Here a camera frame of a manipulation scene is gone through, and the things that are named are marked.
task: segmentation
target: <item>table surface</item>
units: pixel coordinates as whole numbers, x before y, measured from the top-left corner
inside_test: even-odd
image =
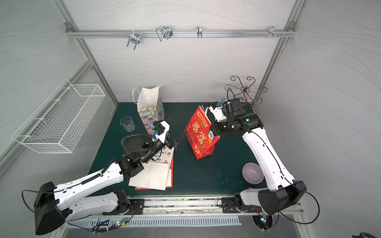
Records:
[[[210,102],[204,103],[163,103],[165,118],[173,117],[168,121],[170,125],[170,139],[174,140],[187,126],[190,118],[198,105],[210,106]],[[131,116],[135,123],[135,130],[127,132],[120,125],[120,119]],[[211,121],[213,115],[208,113]],[[120,144],[122,137],[134,134],[146,133],[143,123],[133,102],[119,103],[110,126],[94,159],[89,173],[102,169],[110,160],[120,158],[124,150]],[[224,134],[215,144],[212,155],[196,159],[192,148],[185,137],[179,149],[174,151],[173,157],[173,188],[161,190],[135,190],[128,186],[128,180],[103,188],[93,196],[102,195],[124,189],[127,196],[144,195],[211,195],[211,194],[234,194],[244,188],[265,188],[265,179],[258,185],[247,183],[242,177],[242,167],[249,162],[257,163],[253,153],[242,137],[237,134]]]

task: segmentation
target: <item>floral gift bag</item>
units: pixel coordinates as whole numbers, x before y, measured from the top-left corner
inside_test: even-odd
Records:
[[[143,125],[146,128],[148,134],[153,134],[154,122],[164,119],[163,102],[159,93],[160,86],[154,88],[142,88],[139,92],[137,110]],[[132,90],[132,99],[134,98],[134,88]]]

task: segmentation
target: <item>metal wire basket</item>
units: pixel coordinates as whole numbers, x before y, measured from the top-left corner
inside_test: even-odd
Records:
[[[97,84],[72,85],[67,79],[63,83],[68,86],[56,88],[55,92],[61,91],[58,98],[48,98],[11,136],[12,139],[38,153],[73,152],[105,94]],[[50,105],[42,111],[47,101]]]

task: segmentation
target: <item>red wire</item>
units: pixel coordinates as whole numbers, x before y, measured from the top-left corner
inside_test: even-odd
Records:
[[[131,214],[131,217],[128,221],[130,221],[132,219],[132,216],[134,216],[134,207],[132,205],[131,205],[131,207],[132,207],[132,214]]]
[[[255,210],[257,210],[258,215],[260,215],[261,213],[264,214],[263,212],[259,211],[256,207],[254,207],[254,206],[251,206],[251,207],[254,208]]]

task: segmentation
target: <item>robotic arm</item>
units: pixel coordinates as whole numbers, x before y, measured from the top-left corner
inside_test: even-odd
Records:
[[[144,169],[143,164],[148,163],[164,146],[177,149],[182,136],[171,142],[166,139],[166,133],[170,128],[166,121],[157,121],[154,126],[153,136],[133,134],[124,137],[121,144],[125,154],[107,163],[103,169],[64,184],[54,185],[53,182],[43,184],[34,203],[36,234],[49,233],[66,221],[94,213],[103,215],[126,213],[130,208],[130,202],[124,190],[101,196],[86,196],[135,176]],[[150,137],[152,141],[146,143],[142,137]]]
[[[215,102],[209,107],[216,121],[210,126],[215,136],[224,133],[240,134],[254,153],[267,182],[267,189],[245,189],[234,197],[236,207],[245,211],[251,205],[262,207],[273,215],[296,204],[304,194],[303,181],[295,181],[271,146],[266,131],[255,113],[246,114],[239,99]],[[174,142],[166,139],[169,124],[166,121],[154,123],[154,135],[133,134],[122,139],[125,154],[110,161],[106,166],[83,178],[54,185],[48,182],[40,187],[34,203],[35,232],[43,235],[54,231],[67,221],[79,219],[94,213],[103,215],[125,214],[131,207],[124,190],[117,190],[101,196],[86,197],[109,185],[129,179],[144,169],[144,163],[161,151],[180,145],[181,134]],[[142,137],[150,137],[146,143]]]
[[[259,117],[255,113],[246,114],[238,98],[223,104],[215,102],[210,110],[216,119],[210,126],[213,134],[240,134],[257,159],[267,182],[265,190],[248,188],[238,192],[234,198],[237,208],[245,211],[251,205],[260,206],[273,215],[296,204],[306,186],[303,181],[295,181],[285,168],[271,146]]]

